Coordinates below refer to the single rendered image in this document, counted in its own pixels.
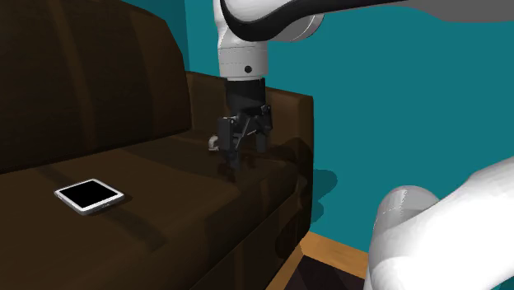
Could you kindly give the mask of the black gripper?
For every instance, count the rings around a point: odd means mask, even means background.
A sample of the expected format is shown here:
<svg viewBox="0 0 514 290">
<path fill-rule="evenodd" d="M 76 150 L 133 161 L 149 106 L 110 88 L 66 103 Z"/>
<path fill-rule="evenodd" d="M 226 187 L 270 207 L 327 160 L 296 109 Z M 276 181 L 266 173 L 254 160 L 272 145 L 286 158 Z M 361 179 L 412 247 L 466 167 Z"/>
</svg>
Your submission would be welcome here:
<svg viewBox="0 0 514 290">
<path fill-rule="evenodd" d="M 241 167 L 239 148 L 247 135 L 255 136 L 257 152 L 266 152 L 267 139 L 273 129 L 270 105 L 266 102 L 265 79 L 225 81 L 230 114 L 217 121 L 217 145 L 227 165 Z"/>
</svg>

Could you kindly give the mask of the dark brown sofa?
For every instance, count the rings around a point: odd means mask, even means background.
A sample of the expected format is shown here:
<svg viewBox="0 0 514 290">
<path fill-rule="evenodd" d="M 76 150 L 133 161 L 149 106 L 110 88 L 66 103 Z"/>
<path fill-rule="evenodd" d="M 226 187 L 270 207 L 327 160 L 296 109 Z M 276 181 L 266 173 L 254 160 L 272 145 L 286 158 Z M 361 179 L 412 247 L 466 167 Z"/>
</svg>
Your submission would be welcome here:
<svg viewBox="0 0 514 290">
<path fill-rule="evenodd" d="M 121 0 L 0 0 L 0 290 L 265 290 L 311 224 L 313 100 L 268 89 L 269 149 L 208 150 L 224 81 Z M 98 179 L 82 216 L 54 195 Z"/>
</svg>

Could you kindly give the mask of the white tablet with black screen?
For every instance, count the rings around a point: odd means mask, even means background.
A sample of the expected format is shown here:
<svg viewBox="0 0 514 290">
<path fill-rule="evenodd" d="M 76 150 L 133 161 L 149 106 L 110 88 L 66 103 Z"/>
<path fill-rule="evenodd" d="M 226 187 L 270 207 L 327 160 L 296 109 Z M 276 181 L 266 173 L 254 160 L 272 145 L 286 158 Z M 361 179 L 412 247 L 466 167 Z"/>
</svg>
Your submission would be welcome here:
<svg viewBox="0 0 514 290">
<path fill-rule="evenodd" d="M 108 184 L 89 179 L 54 191 L 54 195 L 76 213 L 86 216 L 124 200 L 125 194 Z"/>
</svg>

